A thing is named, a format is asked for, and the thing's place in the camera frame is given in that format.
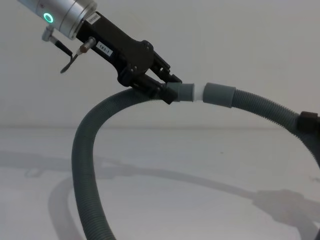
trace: gray corrugated hose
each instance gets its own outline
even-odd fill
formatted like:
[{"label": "gray corrugated hose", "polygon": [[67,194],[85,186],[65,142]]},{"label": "gray corrugated hose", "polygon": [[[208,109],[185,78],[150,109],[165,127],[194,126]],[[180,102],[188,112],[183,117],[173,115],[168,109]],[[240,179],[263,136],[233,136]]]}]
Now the gray corrugated hose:
[{"label": "gray corrugated hose", "polygon": [[[191,84],[182,84],[181,87],[175,85],[174,89],[178,89],[181,96],[177,102],[192,102],[194,96],[191,94],[191,88]],[[304,134],[296,130],[297,113],[263,97],[235,88],[223,88],[221,85],[208,84],[204,89],[203,101],[239,108],[281,125],[296,135],[310,150],[317,163],[320,163],[320,140],[315,134]],[[96,183],[93,149],[97,132],[116,113],[148,101],[149,98],[132,89],[120,92],[93,108],[77,129],[72,148],[73,186],[79,217],[88,240],[116,240],[106,220]]]}]

